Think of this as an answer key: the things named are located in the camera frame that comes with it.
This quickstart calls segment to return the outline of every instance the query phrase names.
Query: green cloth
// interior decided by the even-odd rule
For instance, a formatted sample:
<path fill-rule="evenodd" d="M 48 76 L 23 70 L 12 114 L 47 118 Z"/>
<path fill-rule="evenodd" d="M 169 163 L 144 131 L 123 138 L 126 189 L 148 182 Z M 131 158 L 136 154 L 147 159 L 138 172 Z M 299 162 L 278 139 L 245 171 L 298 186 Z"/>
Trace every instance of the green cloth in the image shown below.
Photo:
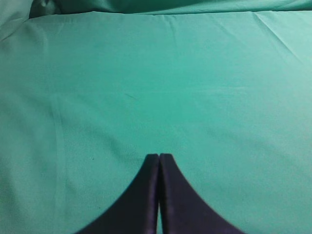
<path fill-rule="evenodd" d="M 311 22 L 91 12 L 21 24 L 0 42 L 0 233 L 74 233 L 163 152 L 246 233 L 310 233 Z"/>

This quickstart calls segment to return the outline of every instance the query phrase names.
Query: teal sheet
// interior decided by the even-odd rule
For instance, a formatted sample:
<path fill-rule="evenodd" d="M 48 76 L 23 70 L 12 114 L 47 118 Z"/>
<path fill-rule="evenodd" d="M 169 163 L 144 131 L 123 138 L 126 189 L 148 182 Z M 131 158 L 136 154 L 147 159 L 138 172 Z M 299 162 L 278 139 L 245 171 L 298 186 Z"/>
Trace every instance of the teal sheet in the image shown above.
<path fill-rule="evenodd" d="M 310 11 L 21 19 L 0 31 L 0 233 L 74 233 L 162 152 L 246 233 L 312 232 Z"/>

